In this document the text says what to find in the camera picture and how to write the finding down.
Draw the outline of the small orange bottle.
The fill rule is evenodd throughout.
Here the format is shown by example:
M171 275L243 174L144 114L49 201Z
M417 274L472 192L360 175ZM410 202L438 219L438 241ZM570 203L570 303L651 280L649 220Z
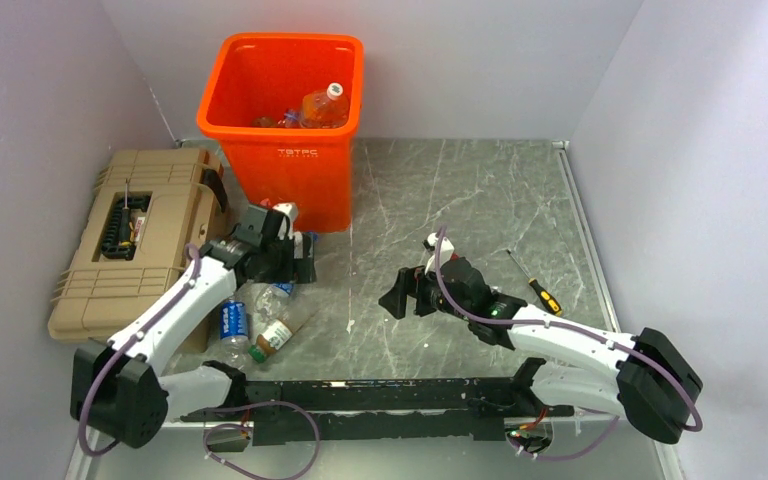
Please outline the small orange bottle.
M277 126L277 121L270 116L260 116L255 118L250 126L252 128L275 128Z

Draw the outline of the large orange juice bottle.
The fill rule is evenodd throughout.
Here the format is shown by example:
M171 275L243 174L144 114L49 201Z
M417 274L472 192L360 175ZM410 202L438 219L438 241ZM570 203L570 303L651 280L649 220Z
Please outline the large orange juice bottle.
M303 128L340 128L348 121L350 99L337 82L302 99L299 124Z

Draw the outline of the blue crushed bottle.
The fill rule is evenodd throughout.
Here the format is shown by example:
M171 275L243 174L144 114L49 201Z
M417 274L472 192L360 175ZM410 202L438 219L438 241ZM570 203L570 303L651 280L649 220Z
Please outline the blue crushed bottle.
M300 113L294 109L287 109L283 117L276 124L279 128L300 128Z

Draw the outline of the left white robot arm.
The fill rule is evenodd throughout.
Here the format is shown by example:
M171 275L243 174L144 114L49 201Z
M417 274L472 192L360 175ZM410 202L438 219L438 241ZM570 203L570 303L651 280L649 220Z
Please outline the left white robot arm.
M195 327L246 283L315 282L314 240L296 229L298 215L292 202L249 205L229 234L187 245L185 272L136 320L76 349L69 408L85 454L108 451L90 446L90 429L113 446L137 449L168 420L200 411L232 420L245 411L247 379L238 368L211 360L180 374L164 371Z

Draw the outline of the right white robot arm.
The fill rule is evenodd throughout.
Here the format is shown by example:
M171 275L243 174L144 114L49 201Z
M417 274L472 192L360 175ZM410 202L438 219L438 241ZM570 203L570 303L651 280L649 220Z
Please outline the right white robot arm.
M696 401L703 382L658 330L612 332L551 315L489 286L463 257L439 269L400 269L378 303L402 319L410 300L417 316L446 313L466 321L488 345L528 353L510 391L524 415L543 407L580 407L615 415L664 444L701 429Z

